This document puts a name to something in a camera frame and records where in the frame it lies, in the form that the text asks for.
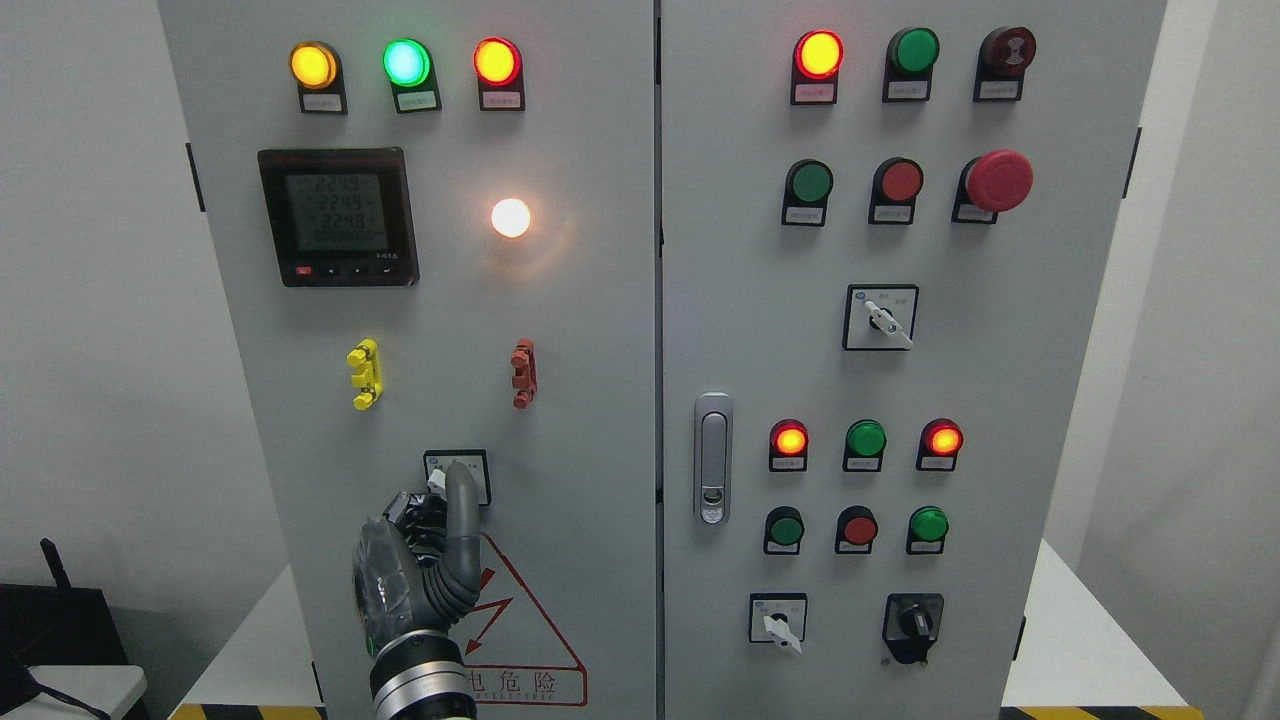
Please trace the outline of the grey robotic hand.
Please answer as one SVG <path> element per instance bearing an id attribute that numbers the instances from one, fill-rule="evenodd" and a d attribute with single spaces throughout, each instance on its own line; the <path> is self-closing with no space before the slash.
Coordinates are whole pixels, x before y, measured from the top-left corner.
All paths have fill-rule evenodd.
<path id="1" fill-rule="evenodd" d="M 399 492 L 361 528 L 353 584 L 370 656 L 411 632 L 448 632 L 477 601 L 480 491 L 458 461 L 444 488 L 443 497 Z"/>

